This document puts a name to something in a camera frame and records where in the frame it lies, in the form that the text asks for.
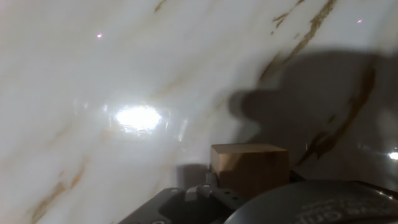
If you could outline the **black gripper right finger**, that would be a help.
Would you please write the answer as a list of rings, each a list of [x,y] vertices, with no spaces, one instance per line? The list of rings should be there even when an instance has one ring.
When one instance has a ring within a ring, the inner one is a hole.
[[[303,182],[305,180],[304,177],[302,177],[300,174],[298,174],[294,170],[290,170],[289,174],[289,182],[290,183],[295,183],[295,182]]]

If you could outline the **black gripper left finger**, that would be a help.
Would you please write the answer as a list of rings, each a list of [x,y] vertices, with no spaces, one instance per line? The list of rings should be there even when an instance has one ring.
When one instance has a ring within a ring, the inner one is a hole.
[[[246,202],[237,192],[219,188],[216,175],[207,173],[204,184],[163,189],[119,224],[219,224]]]

